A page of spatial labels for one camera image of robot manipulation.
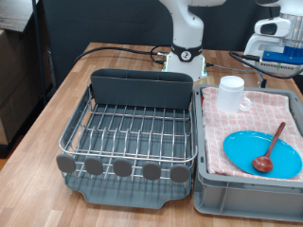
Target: wooden countertop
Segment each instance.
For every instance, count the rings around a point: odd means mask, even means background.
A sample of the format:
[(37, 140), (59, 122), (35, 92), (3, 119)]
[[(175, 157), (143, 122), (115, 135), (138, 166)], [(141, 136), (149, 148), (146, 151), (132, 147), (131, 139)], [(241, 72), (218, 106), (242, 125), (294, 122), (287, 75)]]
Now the wooden countertop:
[[(90, 44), (88, 49), (112, 44)], [(149, 46), (116, 45), (149, 51)], [(205, 50), (207, 62), (245, 69), (226, 51)], [(83, 92), (90, 75), (99, 68), (123, 68), (159, 71), (149, 56), (104, 50), (80, 60), (58, 92), (52, 97), (20, 146), (0, 172), (0, 226), (295, 226), (299, 223), (203, 215), (194, 209), (192, 195), (169, 201), (160, 210), (95, 205), (85, 202), (81, 193), (64, 184), (56, 156), (62, 151), (58, 142)], [(255, 73), (211, 67), (202, 83), (219, 84), (226, 75), (245, 79), (245, 85), (257, 87)], [(269, 88), (295, 91), (303, 96), (294, 81), (268, 80)]]

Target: wooden spoon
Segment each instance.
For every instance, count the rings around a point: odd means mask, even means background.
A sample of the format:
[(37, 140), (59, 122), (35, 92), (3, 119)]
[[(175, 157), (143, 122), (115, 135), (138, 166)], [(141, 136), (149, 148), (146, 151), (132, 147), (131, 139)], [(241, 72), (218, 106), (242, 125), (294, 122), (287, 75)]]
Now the wooden spoon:
[(278, 139), (278, 137), (280, 136), (280, 134), (282, 133), (282, 131), (284, 130), (286, 123), (282, 122), (280, 124), (280, 126), (277, 129), (276, 135), (271, 143), (271, 146), (268, 148), (267, 152), (265, 155), (260, 156), (258, 158), (256, 158), (253, 161), (253, 166), (260, 172), (269, 172), (273, 169), (273, 163), (269, 157), (269, 155), (271, 154), (272, 149), (274, 148), (276, 141)]

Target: blue plate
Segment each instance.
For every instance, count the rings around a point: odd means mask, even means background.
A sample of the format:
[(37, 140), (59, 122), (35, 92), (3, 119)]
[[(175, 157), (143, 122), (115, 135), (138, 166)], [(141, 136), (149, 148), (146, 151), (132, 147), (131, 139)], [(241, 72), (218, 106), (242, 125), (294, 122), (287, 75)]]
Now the blue plate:
[(289, 144), (280, 139), (277, 140), (270, 156), (273, 170), (263, 173), (254, 168), (254, 159), (267, 152), (273, 137), (258, 131), (238, 131), (225, 138), (223, 148), (229, 160), (245, 172), (267, 178), (295, 177), (301, 172), (301, 157)]

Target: black wall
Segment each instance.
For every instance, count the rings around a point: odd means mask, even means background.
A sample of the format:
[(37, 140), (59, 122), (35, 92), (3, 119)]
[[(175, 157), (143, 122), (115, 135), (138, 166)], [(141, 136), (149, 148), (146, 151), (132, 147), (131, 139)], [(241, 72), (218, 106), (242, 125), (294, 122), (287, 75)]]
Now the black wall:
[[(90, 42), (172, 41), (169, 11), (158, 0), (44, 0), (44, 6), (58, 86)], [(205, 23), (205, 49), (244, 50), (255, 23), (270, 16), (269, 9), (254, 0), (227, 0), (219, 7), (190, 10)]]

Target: white device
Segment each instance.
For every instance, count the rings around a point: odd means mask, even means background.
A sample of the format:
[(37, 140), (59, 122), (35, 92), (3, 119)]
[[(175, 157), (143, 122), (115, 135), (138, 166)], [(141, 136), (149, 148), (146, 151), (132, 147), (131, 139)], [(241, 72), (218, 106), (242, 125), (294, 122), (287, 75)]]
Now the white device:
[(267, 72), (287, 75), (298, 72), (303, 68), (303, 0), (256, 2), (281, 10), (279, 17), (256, 23), (244, 55), (258, 56), (260, 61), (246, 61)]
[(167, 7), (173, 22), (173, 41), (165, 71), (185, 73), (194, 81), (207, 76), (202, 54), (203, 21), (188, 7), (214, 7), (226, 0), (159, 0)]

